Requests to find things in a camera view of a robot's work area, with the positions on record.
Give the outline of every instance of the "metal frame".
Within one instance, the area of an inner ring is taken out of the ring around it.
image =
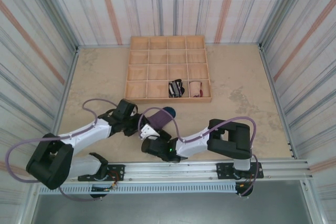
[[[110,184],[95,184],[96,187],[106,188]],[[70,194],[101,194],[101,191],[92,192],[91,184],[64,185],[62,190]],[[114,189],[105,192],[106,194],[171,194],[171,193],[236,193],[235,182],[216,183],[118,183]],[[41,187],[40,195],[59,195],[59,189],[50,190]]]
[[[315,189],[314,180],[301,180],[301,187],[313,224],[328,224],[326,213]]]
[[[217,178],[216,164],[231,163],[232,159],[216,161],[189,161],[178,164],[158,163],[113,163],[125,165],[124,180],[120,184],[134,183],[192,183],[192,182],[237,182],[240,180]],[[264,171],[259,180],[301,180],[312,179],[307,161],[299,159],[261,159],[258,160]],[[111,182],[78,182],[68,180],[66,184],[110,184]]]
[[[30,224],[36,208],[40,184],[27,184],[27,186],[29,188],[26,191],[24,199],[22,200],[22,206],[16,216],[15,223],[17,224]]]
[[[59,109],[58,109],[57,115],[56,115],[55,120],[54,120],[54,125],[51,129],[51,132],[54,135],[58,134],[58,131],[59,131],[59,128],[60,128],[60,125],[61,125],[65,105],[67,103],[68,95],[69,95],[69,92],[70,92],[70,87],[71,87],[73,75],[75,74],[75,68],[76,68],[77,61],[78,61],[79,51],[80,50],[78,49],[75,52],[75,55],[73,57],[73,60],[72,60],[72,63],[71,63],[70,69],[69,69],[69,73],[68,73],[67,82],[66,82],[65,87],[64,87],[64,92],[63,92],[63,96],[62,96],[62,99],[61,99],[61,103],[59,105]]]
[[[271,92],[272,92],[272,95],[273,95],[273,98],[274,98],[274,102],[275,102],[275,105],[276,105],[277,110],[278,110],[278,114],[279,114],[279,117],[280,117],[280,121],[281,121],[281,124],[282,124],[283,131],[285,132],[287,142],[290,145],[290,150],[293,153],[292,156],[294,158],[297,158],[298,157],[297,156],[297,150],[296,150],[296,147],[292,144],[292,141],[291,141],[293,139],[293,137],[292,137],[292,134],[290,132],[290,128],[288,126],[289,124],[287,122],[287,119],[285,117],[285,112],[284,112],[284,110],[283,110],[283,108],[280,104],[279,95],[278,95],[277,90],[275,88],[273,78],[272,78],[271,73],[269,71],[269,67],[268,67],[268,63],[266,61],[264,49],[263,49],[263,47],[260,47],[260,45],[258,46],[258,48],[259,48],[261,61],[263,62],[262,64],[264,65],[267,80],[268,80],[268,83],[269,83],[269,86],[271,88]]]
[[[205,43],[206,45],[218,45],[218,43]],[[242,43],[219,43],[219,45],[255,45],[255,42],[242,42]],[[130,44],[123,45],[85,45],[78,46],[78,49],[90,49],[90,48],[129,48]]]

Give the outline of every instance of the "corrugated metal wall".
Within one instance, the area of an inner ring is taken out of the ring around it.
[[[131,36],[205,35],[257,42],[280,0],[52,0],[81,45],[129,44]]]
[[[12,179],[4,164],[8,148],[51,130],[64,92],[74,48],[65,42],[40,0],[0,0],[0,222],[13,223],[25,185]],[[13,151],[20,175],[35,150]]]
[[[293,143],[336,223],[336,0],[295,0],[268,42],[266,60]]]

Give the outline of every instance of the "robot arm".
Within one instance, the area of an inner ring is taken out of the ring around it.
[[[183,141],[178,138],[171,139],[171,136],[164,131],[156,132],[146,124],[141,130],[141,139],[143,139],[141,151],[160,157],[166,162],[178,163],[196,153],[209,150],[233,158],[237,170],[249,170],[251,158],[249,126],[230,122],[206,134],[209,129],[222,122],[223,120],[212,119],[207,128],[183,137]],[[223,139],[225,131],[228,132],[228,141]]]
[[[118,132],[123,132],[126,136],[133,135],[138,131],[139,119],[138,107],[123,99],[116,109],[100,115],[96,123],[92,122],[68,134],[59,135],[59,137],[70,136],[69,138],[40,142],[26,170],[49,189],[58,188],[67,178],[81,175],[95,175],[97,179],[102,179],[107,174],[106,159],[96,153],[90,153],[86,157],[73,158],[73,156],[89,145]],[[172,139],[164,130],[154,129],[143,117],[140,125],[143,140],[141,151],[166,162],[178,163],[196,153],[209,150],[233,158],[236,170],[249,170],[251,158],[249,126],[230,122],[210,134],[205,134],[221,122],[223,120],[212,119],[207,128],[180,141],[178,138]],[[225,131],[228,132],[228,141],[223,140]],[[56,136],[49,133],[44,137]]]
[[[82,149],[95,142],[110,137],[118,132],[131,136],[137,132],[138,107],[123,99],[116,109],[109,110],[98,116],[96,123],[92,122],[80,129],[59,137],[70,138],[51,142],[40,142],[30,158],[26,170],[50,189],[56,189],[67,178],[81,175],[94,175],[103,178],[107,174],[108,161],[96,153],[86,157],[75,157]],[[88,131],[78,134],[90,126]],[[57,137],[51,133],[44,137]]]

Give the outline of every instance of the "beige tabletop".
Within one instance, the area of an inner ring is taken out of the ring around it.
[[[213,99],[211,103],[139,104],[139,112],[151,106],[171,106],[176,110],[180,134],[188,136],[207,127],[210,119],[227,120],[249,116],[256,121],[253,152],[259,158],[290,157],[289,147],[256,45],[206,46]],[[84,101],[105,98],[118,103],[124,96],[128,48],[81,49],[59,133],[67,133],[93,120],[81,109]],[[105,102],[88,107],[102,114],[111,109]],[[165,127],[176,137],[173,123]],[[159,158],[141,152],[141,140],[122,133],[100,140],[78,155],[96,152],[110,162],[149,162]],[[226,157],[209,151],[189,160],[215,160]]]

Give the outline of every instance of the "wooden grid organizer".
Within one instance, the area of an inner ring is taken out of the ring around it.
[[[169,98],[168,83],[182,79],[184,94]],[[190,96],[189,83],[201,81],[203,97]],[[132,37],[125,98],[134,102],[211,102],[204,36]]]

